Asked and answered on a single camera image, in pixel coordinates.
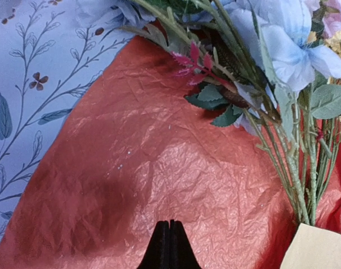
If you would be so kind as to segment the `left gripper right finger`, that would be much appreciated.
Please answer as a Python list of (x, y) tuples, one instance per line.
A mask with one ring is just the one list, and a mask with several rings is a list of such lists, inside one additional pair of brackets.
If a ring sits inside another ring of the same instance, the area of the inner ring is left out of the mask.
[(183, 224), (175, 220), (170, 222), (169, 268), (201, 269)]

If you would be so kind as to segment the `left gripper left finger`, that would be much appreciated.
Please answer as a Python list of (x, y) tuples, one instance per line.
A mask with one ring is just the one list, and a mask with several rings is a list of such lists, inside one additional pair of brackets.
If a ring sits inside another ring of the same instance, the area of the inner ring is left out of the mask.
[(139, 269), (169, 268), (170, 229), (168, 221), (158, 221), (150, 238), (149, 244), (138, 265)]

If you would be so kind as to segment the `orange yellow wrapping paper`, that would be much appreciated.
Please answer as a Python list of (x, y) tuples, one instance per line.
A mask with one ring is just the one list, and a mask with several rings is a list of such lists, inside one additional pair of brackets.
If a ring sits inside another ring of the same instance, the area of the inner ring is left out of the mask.
[(269, 157), (191, 106), (177, 64), (134, 38), (38, 165), (0, 268), (136, 268), (156, 222), (183, 222), (203, 268), (279, 268), (295, 233)]

